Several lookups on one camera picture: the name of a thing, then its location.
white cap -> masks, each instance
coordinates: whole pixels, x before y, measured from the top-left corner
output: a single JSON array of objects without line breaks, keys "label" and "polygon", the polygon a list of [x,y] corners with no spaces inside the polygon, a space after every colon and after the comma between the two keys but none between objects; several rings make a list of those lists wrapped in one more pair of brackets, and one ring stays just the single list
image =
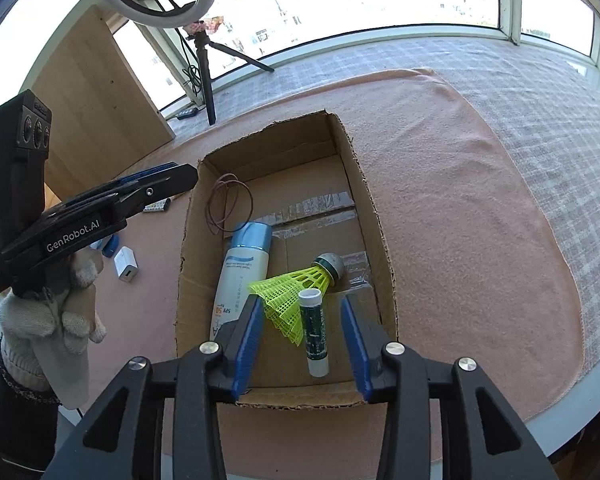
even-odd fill
[{"label": "white cap", "polygon": [[324,377],[329,373],[329,356],[324,359],[306,359],[309,363],[309,373],[312,377]]},{"label": "white cap", "polygon": [[298,304],[300,306],[320,306],[322,293],[318,288],[305,288],[298,292]]}]

silver bolt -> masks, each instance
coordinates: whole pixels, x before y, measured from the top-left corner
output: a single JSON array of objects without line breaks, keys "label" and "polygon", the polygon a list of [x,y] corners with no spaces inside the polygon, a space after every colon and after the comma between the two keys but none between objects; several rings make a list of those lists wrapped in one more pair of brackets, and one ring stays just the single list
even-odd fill
[{"label": "silver bolt", "polygon": [[203,354],[215,354],[220,349],[220,345],[215,341],[206,341],[199,348]]},{"label": "silver bolt", "polygon": [[404,354],[404,345],[402,343],[391,342],[387,343],[384,349],[391,355]]},{"label": "silver bolt", "polygon": [[132,370],[142,370],[146,366],[146,362],[144,357],[132,357],[126,365]]},{"label": "silver bolt", "polygon": [[465,372],[473,372],[478,365],[470,357],[461,357],[458,361],[458,366]]}]

tripod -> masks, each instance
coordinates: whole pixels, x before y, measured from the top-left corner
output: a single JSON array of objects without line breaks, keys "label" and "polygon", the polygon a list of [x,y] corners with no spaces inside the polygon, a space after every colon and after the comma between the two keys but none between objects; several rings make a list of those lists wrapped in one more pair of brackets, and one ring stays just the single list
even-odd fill
[{"label": "tripod", "polygon": [[206,105],[206,116],[209,119],[209,126],[212,124],[216,124],[216,108],[214,106],[214,93],[211,88],[211,74],[209,73],[209,60],[206,56],[206,46],[210,46],[220,52],[224,52],[229,56],[239,57],[240,59],[245,60],[250,65],[256,66],[266,72],[273,72],[272,67],[261,63],[253,57],[249,57],[246,54],[238,52],[232,48],[229,48],[226,45],[221,43],[216,43],[215,41],[211,41],[206,34],[206,30],[199,30],[193,34],[193,36],[189,36],[187,39],[190,40],[193,37],[193,43],[196,46],[196,55],[198,56],[198,64],[200,66],[200,81],[202,82],[202,95],[205,98]]}]

yellow shuttlecock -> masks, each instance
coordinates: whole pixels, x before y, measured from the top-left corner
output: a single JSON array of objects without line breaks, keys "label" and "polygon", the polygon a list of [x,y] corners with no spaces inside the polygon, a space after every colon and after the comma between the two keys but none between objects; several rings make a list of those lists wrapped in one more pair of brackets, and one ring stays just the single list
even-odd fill
[{"label": "yellow shuttlecock", "polygon": [[318,288],[324,295],[327,287],[334,285],[343,274],[342,258],[334,253],[324,253],[313,261],[313,267],[250,283],[249,289],[264,300],[267,319],[286,338],[299,345],[302,341],[302,320],[298,292],[304,288]]}]

gray plaid cloth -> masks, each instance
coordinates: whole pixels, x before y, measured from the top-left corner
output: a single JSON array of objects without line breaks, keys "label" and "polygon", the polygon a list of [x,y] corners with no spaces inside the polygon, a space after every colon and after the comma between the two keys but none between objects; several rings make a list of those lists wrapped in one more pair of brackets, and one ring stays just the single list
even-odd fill
[{"label": "gray plaid cloth", "polygon": [[[465,38],[352,46],[219,92],[218,122],[326,83],[423,66],[451,83],[485,119],[548,219],[582,300],[582,377],[600,359],[600,92],[566,57],[534,46]],[[170,125],[176,143],[208,128],[204,112]]]}]

